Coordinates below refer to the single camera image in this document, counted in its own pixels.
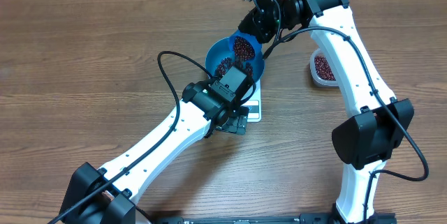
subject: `wood grain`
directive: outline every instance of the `wood grain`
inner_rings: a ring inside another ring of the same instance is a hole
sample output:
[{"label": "wood grain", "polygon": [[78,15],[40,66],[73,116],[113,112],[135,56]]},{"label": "wood grain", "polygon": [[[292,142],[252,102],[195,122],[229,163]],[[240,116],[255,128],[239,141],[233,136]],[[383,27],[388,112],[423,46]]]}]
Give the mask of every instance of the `wood grain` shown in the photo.
[{"label": "wood grain", "polygon": [[[416,115],[410,132],[430,178],[386,175],[378,211],[400,223],[447,218],[447,0],[350,0],[363,42],[384,80]],[[174,100],[155,58],[161,50],[199,63],[251,9],[240,0],[0,0],[0,223],[46,223],[70,176],[98,167],[161,122]],[[278,47],[262,80],[263,120],[241,136],[197,142],[161,173],[140,202],[188,217],[329,211],[342,162],[330,140],[346,118],[336,89],[309,75],[309,36]],[[163,60],[177,92],[204,78]],[[418,175],[408,144],[388,168]]]}]

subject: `white bowl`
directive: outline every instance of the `white bowl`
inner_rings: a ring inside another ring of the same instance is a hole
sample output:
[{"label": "white bowl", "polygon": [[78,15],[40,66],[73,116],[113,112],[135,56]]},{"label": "white bowl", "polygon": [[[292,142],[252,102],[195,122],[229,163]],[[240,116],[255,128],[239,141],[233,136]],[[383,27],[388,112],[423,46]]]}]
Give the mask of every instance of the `white bowl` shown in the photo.
[{"label": "white bowl", "polygon": [[318,87],[326,87],[326,88],[335,88],[338,87],[337,81],[330,81],[330,80],[324,80],[321,77],[316,74],[315,69],[315,57],[316,56],[324,56],[323,51],[321,51],[319,48],[312,53],[310,56],[310,73],[312,74],[312,79],[314,80],[314,83]]}]

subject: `white plastic casing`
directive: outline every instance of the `white plastic casing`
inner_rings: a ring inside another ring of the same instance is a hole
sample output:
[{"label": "white plastic casing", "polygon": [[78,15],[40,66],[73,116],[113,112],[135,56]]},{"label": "white plastic casing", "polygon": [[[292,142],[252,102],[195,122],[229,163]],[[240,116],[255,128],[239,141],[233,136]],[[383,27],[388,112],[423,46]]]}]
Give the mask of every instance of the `white plastic casing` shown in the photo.
[{"label": "white plastic casing", "polygon": [[[351,8],[338,6],[325,10],[322,16],[314,16],[309,26],[330,27],[350,36],[362,54],[374,86],[379,90],[381,99],[385,104],[389,104],[390,99],[395,98],[393,91],[388,88],[374,67],[358,35]],[[369,86],[359,58],[351,45],[345,42],[341,36],[329,31],[312,31],[311,37],[323,51],[334,73],[343,95],[348,118],[360,114],[360,108],[364,106],[367,106],[371,110],[380,107],[379,102],[370,93],[371,87]],[[385,164],[386,162],[378,160],[377,162],[366,165],[362,170],[356,170],[352,165],[344,164],[342,190],[336,201],[336,206],[346,223],[363,221],[363,204],[365,203],[369,173],[373,170],[383,168]],[[370,192],[367,206],[368,218],[374,213],[372,203],[377,181],[378,179],[373,181]]]},{"label": "white plastic casing", "polygon": [[[174,122],[176,109],[161,122],[152,132],[116,159],[104,164],[107,170],[106,179],[113,178],[135,159],[144,154],[163,137]],[[169,165],[183,150],[194,142],[201,140],[210,128],[210,122],[203,117],[203,111],[193,103],[180,101],[180,118],[168,138],[145,159],[132,168],[127,175],[113,183],[118,190],[129,189],[132,192],[130,200],[137,204],[146,188],[163,169]]]}]

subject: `blue bowl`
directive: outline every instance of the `blue bowl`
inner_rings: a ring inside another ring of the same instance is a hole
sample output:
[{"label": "blue bowl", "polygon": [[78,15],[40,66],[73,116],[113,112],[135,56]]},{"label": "blue bowl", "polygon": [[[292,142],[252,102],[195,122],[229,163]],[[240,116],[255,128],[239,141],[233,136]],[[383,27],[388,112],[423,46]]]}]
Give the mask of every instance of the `blue bowl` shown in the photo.
[{"label": "blue bowl", "polygon": [[[223,38],[211,46],[205,59],[205,68],[214,75],[217,66],[227,57],[230,57],[233,61],[235,60],[235,54],[229,47],[229,38]],[[251,66],[253,66],[254,82],[260,80],[265,69],[265,62],[263,60],[261,49],[256,52],[253,60],[246,61],[246,63],[250,63]]]}]

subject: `wooden surface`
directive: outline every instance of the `wooden surface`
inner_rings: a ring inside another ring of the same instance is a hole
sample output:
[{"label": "wooden surface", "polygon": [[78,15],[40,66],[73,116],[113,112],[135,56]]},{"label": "wooden surface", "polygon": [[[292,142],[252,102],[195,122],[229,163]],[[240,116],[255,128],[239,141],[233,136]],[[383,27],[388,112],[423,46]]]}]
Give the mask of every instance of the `wooden surface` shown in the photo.
[{"label": "wooden surface", "polygon": [[[251,3],[240,0],[0,0],[0,223],[46,223],[70,176],[99,167],[140,140],[173,108],[156,56],[200,63],[232,34]],[[374,206],[400,223],[447,218],[447,0],[351,0],[377,69],[411,98],[410,133],[430,164],[411,183],[382,175]],[[263,120],[248,133],[216,133],[176,158],[140,201],[188,217],[329,211],[342,162],[330,133],[346,119],[340,92],[317,89],[308,35],[278,47],[262,79]],[[177,92],[204,78],[163,60]],[[404,141],[387,168],[422,172]]]}]

